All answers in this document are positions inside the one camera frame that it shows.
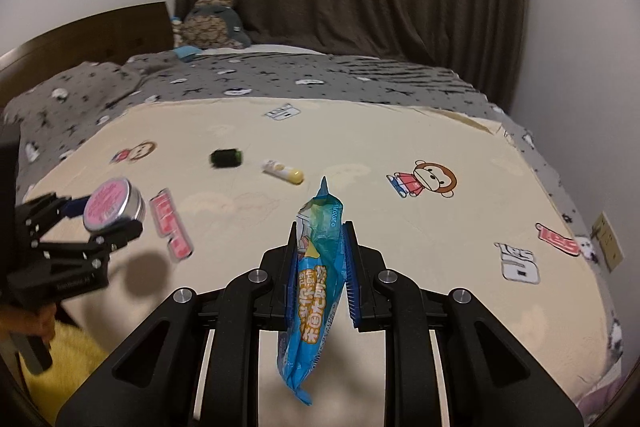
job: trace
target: human hand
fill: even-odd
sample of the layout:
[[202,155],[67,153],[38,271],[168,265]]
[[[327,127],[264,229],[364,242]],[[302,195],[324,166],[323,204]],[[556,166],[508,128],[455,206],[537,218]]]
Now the human hand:
[[8,333],[23,333],[41,337],[49,344],[56,336],[56,305],[48,304],[37,312],[29,312],[14,306],[0,305],[0,339]]

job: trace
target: glue stick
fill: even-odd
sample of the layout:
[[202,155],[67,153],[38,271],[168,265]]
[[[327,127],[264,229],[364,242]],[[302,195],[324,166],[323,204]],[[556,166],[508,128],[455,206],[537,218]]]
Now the glue stick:
[[294,185],[300,185],[305,179],[305,175],[302,171],[298,171],[292,167],[287,167],[276,160],[266,160],[262,164],[262,170],[276,176],[277,178],[293,183]]

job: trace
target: cartoon monkey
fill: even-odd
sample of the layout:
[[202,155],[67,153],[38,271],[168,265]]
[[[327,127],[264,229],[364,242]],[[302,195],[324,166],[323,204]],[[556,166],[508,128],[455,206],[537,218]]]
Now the cartoon monkey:
[[445,166],[423,160],[415,163],[414,172],[411,174],[396,172],[393,176],[388,174],[386,179],[401,198],[407,195],[416,197],[425,188],[430,192],[437,192],[444,198],[450,198],[453,196],[453,189],[458,185],[455,174]]

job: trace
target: gray patterned bedding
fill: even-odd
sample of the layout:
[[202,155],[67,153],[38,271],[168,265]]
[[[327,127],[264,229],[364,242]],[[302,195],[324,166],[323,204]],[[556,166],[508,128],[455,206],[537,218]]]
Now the gray patterned bedding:
[[337,55],[208,55],[182,62],[174,52],[132,57],[124,66],[85,62],[13,99],[6,122],[21,123],[17,196],[63,161],[100,126],[129,107],[157,101],[271,96],[328,98],[386,105],[421,105],[500,121],[550,199],[577,236],[598,275],[610,310],[610,363],[622,353],[620,323],[600,273],[589,232],[558,174],[535,149],[530,133],[456,73],[445,68]]

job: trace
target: wooden headboard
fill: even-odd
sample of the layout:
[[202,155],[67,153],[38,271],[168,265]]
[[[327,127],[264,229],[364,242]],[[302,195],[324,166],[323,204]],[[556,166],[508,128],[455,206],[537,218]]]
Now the wooden headboard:
[[0,57],[0,108],[14,96],[84,60],[124,64],[131,55],[173,47],[171,21],[163,2],[71,22]]

